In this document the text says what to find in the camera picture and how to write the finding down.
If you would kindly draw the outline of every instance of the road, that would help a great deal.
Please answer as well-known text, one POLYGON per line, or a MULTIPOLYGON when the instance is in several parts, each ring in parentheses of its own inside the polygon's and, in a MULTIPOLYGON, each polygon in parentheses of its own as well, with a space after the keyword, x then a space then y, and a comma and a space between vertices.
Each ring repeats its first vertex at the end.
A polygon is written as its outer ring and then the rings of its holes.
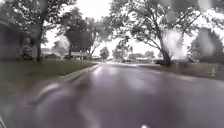
POLYGON ((224 128, 224 83, 220 81, 102 64, 70 85, 54 86, 57 89, 37 103, 29 102, 35 96, 19 101, 4 118, 5 125, 224 128))

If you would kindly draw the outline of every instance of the tree trunk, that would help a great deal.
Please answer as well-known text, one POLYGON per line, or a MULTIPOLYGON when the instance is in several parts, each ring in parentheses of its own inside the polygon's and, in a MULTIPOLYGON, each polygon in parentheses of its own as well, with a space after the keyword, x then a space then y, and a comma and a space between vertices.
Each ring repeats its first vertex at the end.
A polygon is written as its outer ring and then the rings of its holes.
POLYGON ((36 44, 37 44, 37 62, 41 62, 41 37, 42 37, 42 32, 38 35, 38 38, 36 39, 36 44))
POLYGON ((68 60, 71 60, 72 56, 72 45, 70 44, 69 50, 68 50, 68 60))
POLYGON ((166 66, 166 67, 172 66, 172 61, 171 61, 171 58, 169 56, 169 53, 167 53, 164 49, 162 49, 161 52, 163 54, 164 66, 166 66))
POLYGON ((92 58, 93 53, 95 52, 95 50, 96 50, 96 48, 94 48, 94 49, 92 50, 92 52, 89 53, 89 55, 88 55, 88 58, 89 58, 89 59, 92 58))
POLYGON ((171 57, 169 55, 169 52, 167 52, 168 50, 166 50, 166 48, 164 46, 163 39, 159 38, 159 40, 160 40, 160 45, 161 45, 160 52, 163 55, 164 66, 170 67, 170 66, 172 66, 172 61, 171 61, 171 57))
POLYGON ((83 61, 83 52, 81 50, 81 62, 83 61))

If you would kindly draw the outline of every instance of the windshield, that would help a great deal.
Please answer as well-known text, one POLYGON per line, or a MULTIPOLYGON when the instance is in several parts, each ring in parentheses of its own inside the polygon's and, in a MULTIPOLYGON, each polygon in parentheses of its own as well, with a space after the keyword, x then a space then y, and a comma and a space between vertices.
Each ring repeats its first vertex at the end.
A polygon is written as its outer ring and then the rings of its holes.
POLYGON ((0 128, 223 128, 224 1, 0 0, 0 128))

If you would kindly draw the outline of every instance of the grass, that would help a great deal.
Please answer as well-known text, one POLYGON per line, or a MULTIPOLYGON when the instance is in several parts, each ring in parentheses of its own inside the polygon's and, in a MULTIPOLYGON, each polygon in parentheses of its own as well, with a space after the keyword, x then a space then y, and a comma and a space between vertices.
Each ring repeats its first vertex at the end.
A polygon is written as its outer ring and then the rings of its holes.
POLYGON ((63 76, 94 64, 78 61, 0 63, 0 100, 19 97, 40 81, 63 76))
POLYGON ((175 74, 183 74, 188 76, 216 79, 224 81, 224 67, 219 64, 206 64, 206 63, 198 63, 198 64, 189 64, 186 67, 172 66, 171 68, 166 68, 164 66, 142 66, 145 68, 150 68, 153 70, 172 72, 175 74))

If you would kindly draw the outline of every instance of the curb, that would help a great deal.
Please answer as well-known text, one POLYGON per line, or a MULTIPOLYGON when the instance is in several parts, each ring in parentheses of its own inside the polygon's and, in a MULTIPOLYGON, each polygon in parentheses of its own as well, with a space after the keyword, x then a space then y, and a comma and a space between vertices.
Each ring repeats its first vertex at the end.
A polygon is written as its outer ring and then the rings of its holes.
POLYGON ((61 76, 59 77, 59 79, 61 79, 63 82, 72 82, 74 80, 77 80, 78 78, 80 78, 82 75, 88 73, 88 72, 92 72, 95 69, 97 69, 100 66, 100 64, 88 67, 88 68, 84 68, 82 70, 70 73, 68 75, 65 76, 61 76))
POLYGON ((84 68, 82 70, 70 73, 68 75, 65 76, 60 76, 57 77, 58 80, 52 80, 50 82, 46 82, 44 85, 47 86, 42 86, 40 88, 33 88, 31 92, 33 93, 28 93, 28 97, 24 97, 23 100, 28 101, 26 104, 28 106, 33 106, 35 104, 38 104, 39 101, 42 101, 42 99, 50 94, 51 92, 57 91, 61 86, 59 84, 57 84, 57 82, 59 81, 60 83, 69 83, 69 82, 73 82, 74 80, 77 80, 78 78, 80 78, 82 75, 88 73, 88 72, 92 72, 93 70, 95 70, 96 68, 98 68, 100 66, 100 64, 88 67, 88 68, 84 68))

